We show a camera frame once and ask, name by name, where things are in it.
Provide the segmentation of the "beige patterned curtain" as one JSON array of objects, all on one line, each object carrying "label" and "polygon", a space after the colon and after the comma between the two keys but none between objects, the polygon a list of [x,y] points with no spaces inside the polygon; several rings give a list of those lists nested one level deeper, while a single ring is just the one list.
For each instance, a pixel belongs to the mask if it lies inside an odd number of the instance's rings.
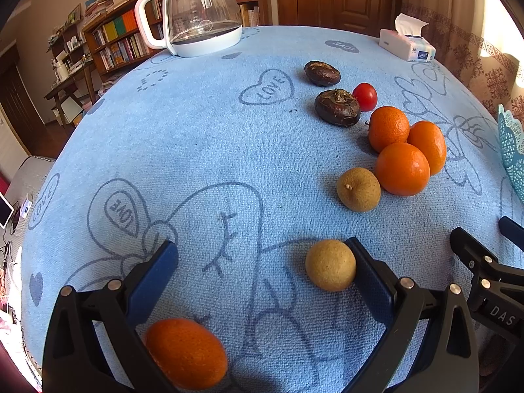
[{"label": "beige patterned curtain", "polygon": [[427,23],[436,59],[491,115],[523,120],[523,36],[501,0],[402,0],[402,13]]}]

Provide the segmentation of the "dark water chestnut far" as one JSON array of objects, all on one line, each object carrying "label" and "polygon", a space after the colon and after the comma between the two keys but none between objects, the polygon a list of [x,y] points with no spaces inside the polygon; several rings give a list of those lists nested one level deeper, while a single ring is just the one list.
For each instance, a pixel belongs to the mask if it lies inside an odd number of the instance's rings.
[{"label": "dark water chestnut far", "polygon": [[304,70],[307,78],[317,86],[329,87],[341,80],[338,69],[322,61],[311,60],[305,64]]}]

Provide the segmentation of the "tan longan fruit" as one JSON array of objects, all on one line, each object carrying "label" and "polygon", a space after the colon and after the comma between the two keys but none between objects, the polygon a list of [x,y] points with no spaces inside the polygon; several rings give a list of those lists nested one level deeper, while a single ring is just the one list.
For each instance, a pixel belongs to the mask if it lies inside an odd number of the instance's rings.
[{"label": "tan longan fruit", "polygon": [[349,288],[356,275],[353,251],[344,242],[335,239],[314,243],[307,252],[305,267],[313,284],[328,292]]},{"label": "tan longan fruit", "polygon": [[354,212],[368,212],[378,206],[381,186],[368,169],[353,168],[340,176],[336,185],[339,200]]}]

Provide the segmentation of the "light blue lattice basket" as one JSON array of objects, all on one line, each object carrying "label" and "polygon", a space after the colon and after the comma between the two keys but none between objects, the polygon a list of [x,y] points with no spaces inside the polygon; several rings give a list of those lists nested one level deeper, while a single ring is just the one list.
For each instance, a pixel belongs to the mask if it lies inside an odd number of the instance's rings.
[{"label": "light blue lattice basket", "polygon": [[524,134],[520,121],[502,104],[497,114],[499,143],[504,169],[517,196],[524,200]]}]

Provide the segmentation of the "orange mandarin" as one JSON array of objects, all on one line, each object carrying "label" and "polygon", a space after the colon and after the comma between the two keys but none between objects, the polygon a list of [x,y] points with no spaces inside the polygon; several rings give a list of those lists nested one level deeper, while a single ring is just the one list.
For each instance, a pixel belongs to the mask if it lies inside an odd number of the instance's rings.
[{"label": "orange mandarin", "polygon": [[388,193],[414,196],[427,186],[430,166],[424,154],[414,145],[393,143],[378,155],[375,175]]},{"label": "orange mandarin", "polygon": [[408,143],[418,148],[427,158],[431,176],[443,169],[447,160],[447,145],[436,124],[429,121],[413,124],[409,131]]},{"label": "orange mandarin", "polygon": [[394,106],[381,106],[371,115],[368,125],[368,142],[381,153],[388,145],[405,143],[409,135],[407,116]]},{"label": "orange mandarin", "polygon": [[202,325],[169,318],[147,329],[145,344],[162,372],[177,388],[205,390],[227,373],[227,353],[221,341]]}]

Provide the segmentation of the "wooden bookshelf with books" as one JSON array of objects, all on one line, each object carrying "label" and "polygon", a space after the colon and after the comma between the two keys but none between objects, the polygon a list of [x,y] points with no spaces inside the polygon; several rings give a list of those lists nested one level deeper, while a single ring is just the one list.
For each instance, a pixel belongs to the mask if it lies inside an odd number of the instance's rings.
[{"label": "wooden bookshelf with books", "polygon": [[[138,0],[94,0],[85,12],[84,42],[103,77],[132,66],[159,50],[149,48],[137,25],[134,8]],[[236,0],[245,28],[260,24],[259,0]],[[163,38],[162,0],[146,4],[146,17],[154,38]]]}]

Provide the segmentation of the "white tissue box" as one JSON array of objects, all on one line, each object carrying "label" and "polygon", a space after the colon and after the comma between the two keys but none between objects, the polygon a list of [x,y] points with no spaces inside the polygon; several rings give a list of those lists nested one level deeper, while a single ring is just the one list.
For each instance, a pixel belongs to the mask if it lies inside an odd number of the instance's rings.
[{"label": "white tissue box", "polygon": [[427,25],[424,20],[400,13],[394,21],[395,29],[380,30],[379,46],[408,62],[432,61],[436,49],[422,36]]}]

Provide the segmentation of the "blue patterned tablecloth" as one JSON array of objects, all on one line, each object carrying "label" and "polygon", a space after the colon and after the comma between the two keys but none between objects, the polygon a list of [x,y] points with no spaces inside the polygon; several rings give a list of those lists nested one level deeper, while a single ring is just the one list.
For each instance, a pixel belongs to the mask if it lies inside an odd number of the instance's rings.
[{"label": "blue patterned tablecloth", "polygon": [[[444,169],[413,197],[347,209],[336,183],[374,169],[368,127],[316,115],[304,67],[371,84],[380,105],[438,125]],[[60,288],[123,278],[165,241],[179,266],[150,316],[189,318],[224,344],[223,392],[339,392],[383,327],[355,288],[327,293],[305,272],[310,245],[356,237],[399,276],[442,290],[471,285],[449,246],[462,227],[503,264],[523,254],[497,226],[523,218],[501,161],[496,121],[437,62],[407,62],[368,36],[248,28],[225,51],[156,54],[83,118],[35,199],[21,258],[21,324],[36,360]]]}]

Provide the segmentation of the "dark water chestnut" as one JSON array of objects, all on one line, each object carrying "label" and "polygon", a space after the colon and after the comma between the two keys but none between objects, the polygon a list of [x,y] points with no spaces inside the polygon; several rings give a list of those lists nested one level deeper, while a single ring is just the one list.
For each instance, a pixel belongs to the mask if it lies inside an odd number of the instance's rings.
[{"label": "dark water chestnut", "polygon": [[305,64],[304,70],[307,78],[317,86],[329,87],[341,80],[338,69],[322,61],[311,60]]},{"label": "dark water chestnut", "polygon": [[349,128],[360,121],[361,108],[356,98],[346,90],[321,92],[314,101],[316,114],[323,121],[338,127]]}]

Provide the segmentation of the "red cherry tomato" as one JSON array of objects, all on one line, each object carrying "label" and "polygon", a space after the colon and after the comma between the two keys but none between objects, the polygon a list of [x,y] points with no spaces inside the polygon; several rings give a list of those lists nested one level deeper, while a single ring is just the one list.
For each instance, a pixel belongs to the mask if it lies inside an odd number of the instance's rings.
[{"label": "red cherry tomato", "polygon": [[358,101],[362,112],[372,111],[377,106],[378,95],[375,88],[371,84],[358,84],[353,90],[353,96]]}]

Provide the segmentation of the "dark water chestnut near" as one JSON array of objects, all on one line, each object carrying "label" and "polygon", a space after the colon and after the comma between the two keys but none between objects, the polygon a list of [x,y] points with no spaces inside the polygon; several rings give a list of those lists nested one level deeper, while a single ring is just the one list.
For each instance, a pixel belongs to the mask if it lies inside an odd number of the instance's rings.
[{"label": "dark water chestnut near", "polygon": [[349,128],[360,121],[361,108],[356,98],[346,90],[321,92],[314,101],[316,114],[323,121],[338,127]]}]

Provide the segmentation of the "wooden side desk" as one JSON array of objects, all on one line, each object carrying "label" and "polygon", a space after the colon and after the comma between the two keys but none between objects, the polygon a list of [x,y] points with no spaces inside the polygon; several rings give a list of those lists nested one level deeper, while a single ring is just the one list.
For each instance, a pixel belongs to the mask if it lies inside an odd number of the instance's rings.
[{"label": "wooden side desk", "polygon": [[70,121],[66,120],[62,103],[65,102],[68,98],[71,98],[76,102],[77,105],[82,105],[80,99],[75,95],[77,81],[84,80],[91,104],[94,105],[97,102],[98,97],[94,90],[91,76],[91,72],[94,69],[95,65],[93,60],[84,61],[78,71],[70,75],[65,81],[57,84],[45,95],[46,100],[54,101],[55,108],[59,114],[59,120],[62,122],[63,127],[70,124]]}]

